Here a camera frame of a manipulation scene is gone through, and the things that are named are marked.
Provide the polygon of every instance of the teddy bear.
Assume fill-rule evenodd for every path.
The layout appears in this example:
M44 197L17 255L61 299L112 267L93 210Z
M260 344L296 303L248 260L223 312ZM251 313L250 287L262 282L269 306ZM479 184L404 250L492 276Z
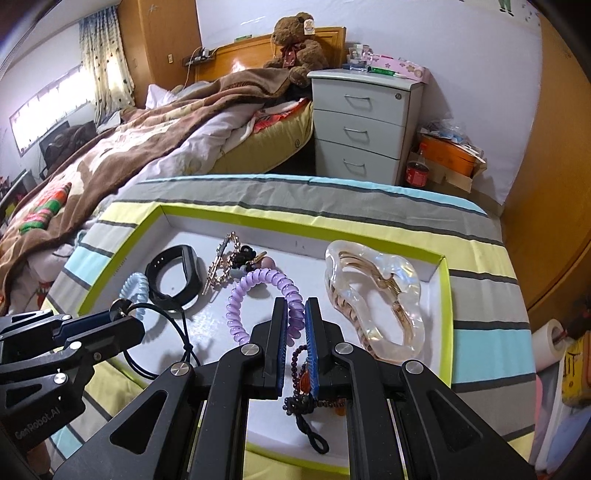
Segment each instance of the teddy bear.
M281 47L281 57L266 62L264 67L289 68L291 82L299 87L310 84L308 73L329 66L322 46L305 35L304 22L314 20L312 15L300 12L294 17L283 17L275 25L271 42Z

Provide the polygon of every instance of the teddy bear ear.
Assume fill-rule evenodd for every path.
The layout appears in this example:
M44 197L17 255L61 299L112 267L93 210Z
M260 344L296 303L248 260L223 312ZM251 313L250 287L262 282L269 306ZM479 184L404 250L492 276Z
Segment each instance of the teddy bear ear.
M300 12L295 17L300 21L300 23L304 23L304 21L310 19L314 20L314 17L312 17L310 14L307 14L306 12Z

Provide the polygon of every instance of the teddy bear tag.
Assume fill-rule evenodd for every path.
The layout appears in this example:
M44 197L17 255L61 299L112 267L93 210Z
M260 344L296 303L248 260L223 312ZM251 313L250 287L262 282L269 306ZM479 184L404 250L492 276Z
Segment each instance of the teddy bear tag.
M308 20L304 20L304 35L314 35L315 33L314 19L309 18Z

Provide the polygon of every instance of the wooden wardrobe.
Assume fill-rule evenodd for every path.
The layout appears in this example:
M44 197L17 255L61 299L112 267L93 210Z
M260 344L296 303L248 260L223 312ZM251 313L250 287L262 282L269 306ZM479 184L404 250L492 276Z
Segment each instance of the wooden wardrobe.
M527 151L501 217L532 330L591 293L591 83L541 17L543 67Z
M148 85L183 85L183 58L201 46L195 0L122 0L117 15L135 104L145 106Z

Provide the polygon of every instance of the orange box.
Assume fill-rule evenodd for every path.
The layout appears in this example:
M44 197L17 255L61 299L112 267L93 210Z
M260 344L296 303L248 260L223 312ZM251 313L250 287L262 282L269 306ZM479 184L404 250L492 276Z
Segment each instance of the orange box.
M421 141L420 151L427 160L439 163L466 177L472 177L476 159L457 145L425 136Z

